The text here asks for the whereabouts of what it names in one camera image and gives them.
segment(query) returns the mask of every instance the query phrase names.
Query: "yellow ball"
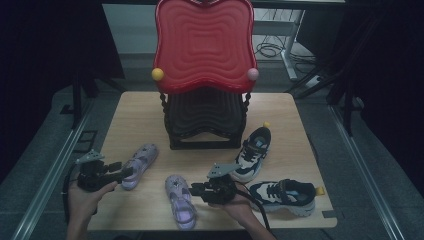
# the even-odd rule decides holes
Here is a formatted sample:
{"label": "yellow ball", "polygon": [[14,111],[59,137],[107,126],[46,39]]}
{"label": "yellow ball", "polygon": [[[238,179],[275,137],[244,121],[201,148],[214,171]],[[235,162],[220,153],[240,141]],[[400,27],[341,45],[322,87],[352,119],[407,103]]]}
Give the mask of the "yellow ball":
{"label": "yellow ball", "polygon": [[165,74],[163,73],[162,69],[160,69],[160,68],[153,69],[153,71],[152,71],[152,78],[155,81],[162,80],[163,76],[165,76]]}

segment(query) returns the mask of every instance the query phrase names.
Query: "human arm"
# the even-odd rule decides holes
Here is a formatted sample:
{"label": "human arm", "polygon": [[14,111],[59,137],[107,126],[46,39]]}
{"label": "human arm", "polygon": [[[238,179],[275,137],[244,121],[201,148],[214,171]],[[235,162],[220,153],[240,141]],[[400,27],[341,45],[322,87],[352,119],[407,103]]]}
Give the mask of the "human arm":
{"label": "human arm", "polygon": [[[237,188],[246,192],[239,184],[237,184]],[[276,240],[274,235],[272,235],[253,214],[252,208],[250,207],[250,201],[247,198],[237,194],[231,202],[225,205],[209,205],[224,210],[231,218],[246,229],[253,240]]]}
{"label": "human arm", "polygon": [[117,182],[105,185],[97,192],[87,192],[73,182],[68,191],[69,224],[67,229],[67,240],[87,239],[87,228],[91,216],[96,211],[97,204],[102,197],[115,189]]}

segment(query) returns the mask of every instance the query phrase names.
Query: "wooden table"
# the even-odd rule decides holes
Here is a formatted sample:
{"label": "wooden table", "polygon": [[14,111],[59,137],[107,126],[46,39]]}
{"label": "wooden table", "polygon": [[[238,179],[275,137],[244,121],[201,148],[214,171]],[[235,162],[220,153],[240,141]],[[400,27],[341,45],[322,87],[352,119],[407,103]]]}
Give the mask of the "wooden table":
{"label": "wooden table", "polygon": [[[158,146],[159,156],[132,191],[120,186],[107,194],[93,216],[89,230],[177,230],[166,196],[165,179],[183,176],[188,184],[206,182],[214,163],[233,163],[240,149],[171,150],[164,127],[159,93],[122,94],[101,153],[106,164],[126,162],[144,143]],[[252,182],[285,178],[324,186],[311,146],[293,98],[285,93],[252,93],[243,139],[267,121],[272,134],[271,149],[261,172]],[[296,217],[287,210],[268,213],[271,228],[330,228],[335,217],[328,194],[315,198],[316,209],[309,217]],[[219,209],[209,207],[200,197],[192,197],[197,209],[194,230],[231,230],[241,226]],[[255,212],[263,222],[259,212]]]}

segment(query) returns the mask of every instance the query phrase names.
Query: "red plastic panel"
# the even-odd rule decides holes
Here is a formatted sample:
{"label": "red plastic panel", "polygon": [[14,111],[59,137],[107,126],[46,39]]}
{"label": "red plastic panel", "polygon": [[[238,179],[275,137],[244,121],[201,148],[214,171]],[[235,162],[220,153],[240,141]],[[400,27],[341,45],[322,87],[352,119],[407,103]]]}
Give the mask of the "red plastic panel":
{"label": "red plastic panel", "polygon": [[253,8],[248,0],[162,0],[156,7],[158,48],[154,68],[167,94],[202,86],[233,93],[252,90],[257,68],[252,48]]}

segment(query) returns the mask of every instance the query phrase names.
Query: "yellow tag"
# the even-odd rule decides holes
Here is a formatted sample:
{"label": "yellow tag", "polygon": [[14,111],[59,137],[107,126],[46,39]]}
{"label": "yellow tag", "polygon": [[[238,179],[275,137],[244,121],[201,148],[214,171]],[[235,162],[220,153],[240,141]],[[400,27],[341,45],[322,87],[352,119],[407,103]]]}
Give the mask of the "yellow tag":
{"label": "yellow tag", "polygon": [[315,188],[315,196],[325,195],[324,187]]}

